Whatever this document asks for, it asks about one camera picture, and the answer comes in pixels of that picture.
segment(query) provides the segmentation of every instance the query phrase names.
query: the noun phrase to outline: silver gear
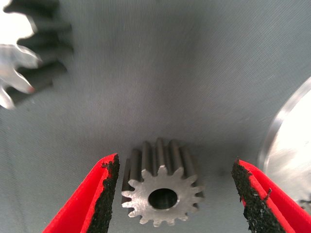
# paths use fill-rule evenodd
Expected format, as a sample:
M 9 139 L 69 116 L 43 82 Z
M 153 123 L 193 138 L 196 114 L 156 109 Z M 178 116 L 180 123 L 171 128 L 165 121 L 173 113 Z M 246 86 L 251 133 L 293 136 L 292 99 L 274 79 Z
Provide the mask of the silver gear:
M 197 178 L 188 150 L 175 140 L 164 146 L 158 139 L 155 148 L 144 142 L 142 152 L 133 150 L 126 162 L 122 207 L 129 208 L 129 217 L 141 216 L 141 224 L 153 220 L 159 227 L 162 221 L 169 226 L 175 219 L 186 221 L 187 213 L 196 212 L 203 200 Z
M 70 29 L 68 23 L 36 14 L 29 15 L 34 13 L 33 9 L 36 7 L 46 10 L 49 14 L 57 6 L 58 0 L 0 0 L 0 106 L 7 109 L 15 106 L 7 91 L 9 87 L 27 94 L 35 91 L 30 82 L 17 72 L 17 68 L 37 69 L 57 61 L 59 48 L 42 46 L 41 42 L 38 44 L 38 38 L 37 41 L 34 39 L 34 44 L 37 43 L 40 47 L 37 51 L 17 44 L 19 40 L 33 37 L 36 33 L 54 33 Z M 38 37 L 48 43 L 43 36 Z

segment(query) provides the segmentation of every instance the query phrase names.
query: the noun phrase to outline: center hole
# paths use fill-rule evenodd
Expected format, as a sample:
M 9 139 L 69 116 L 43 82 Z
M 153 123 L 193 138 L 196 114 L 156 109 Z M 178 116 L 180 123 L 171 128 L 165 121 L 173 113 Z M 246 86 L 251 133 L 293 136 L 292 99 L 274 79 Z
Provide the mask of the center hole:
M 148 202 L 155 209 L 169 209 L 177 203 L 177 194 L 168 188 L 157 189 L 149 195 Z

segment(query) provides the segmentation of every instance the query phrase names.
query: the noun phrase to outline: gray cloth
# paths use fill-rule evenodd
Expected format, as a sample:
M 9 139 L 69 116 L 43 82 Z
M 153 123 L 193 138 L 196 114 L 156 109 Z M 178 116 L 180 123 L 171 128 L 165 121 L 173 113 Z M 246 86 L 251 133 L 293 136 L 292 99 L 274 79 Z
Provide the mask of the gray cloth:
M 274 115 L 311 75 L 310 11 L 309 0 L 62 0 L 68 73 L 0 109 L 0 232 L 41 232 L 117 152 L 110 233 L 246 233 L 231 166 L 256 164 Z M 161 230 L 127 217 L 120 195 L 131 149 L 158 136 L 189 145 L 206 186 L 198 213 Z

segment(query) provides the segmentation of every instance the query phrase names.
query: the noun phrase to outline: gray fabric backdrop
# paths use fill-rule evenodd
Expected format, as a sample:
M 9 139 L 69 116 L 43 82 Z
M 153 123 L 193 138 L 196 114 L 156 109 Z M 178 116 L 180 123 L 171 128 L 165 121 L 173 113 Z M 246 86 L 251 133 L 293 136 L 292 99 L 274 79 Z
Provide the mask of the gray fabric backdrop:
M 92 166 L 121 159 L 110 233 L 247 232 L 230 176 L 311 75 L 309 0 L 62 0 L 75 53 L 54 87 L 0 109 L 0 232 L 41 232 Z M 154 229 L 121 208 L 124 161 L 158 136 L 197 157 L 204 203 Z

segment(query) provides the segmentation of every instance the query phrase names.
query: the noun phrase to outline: red plastic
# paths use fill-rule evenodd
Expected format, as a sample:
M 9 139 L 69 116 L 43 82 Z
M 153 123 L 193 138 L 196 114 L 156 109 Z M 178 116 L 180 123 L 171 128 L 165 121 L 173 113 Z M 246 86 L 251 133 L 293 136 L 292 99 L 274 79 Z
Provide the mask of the red plastic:
M 260 198 L 267 197 L 267 205 L 279 220 L 286 233 L 311 233 L 311 216 L 284 193 L 257 167 L 239 160 L 239 164 L 252 173 L 249 176 L 251 186 L 257 190 Z
M 103 165 L 114 162 L 116 155 L 109 155 L 97 162 L 43 233 L 86 233 L 96 200 L 104 191 L 103 181 L 109 178 L 109 171 Z

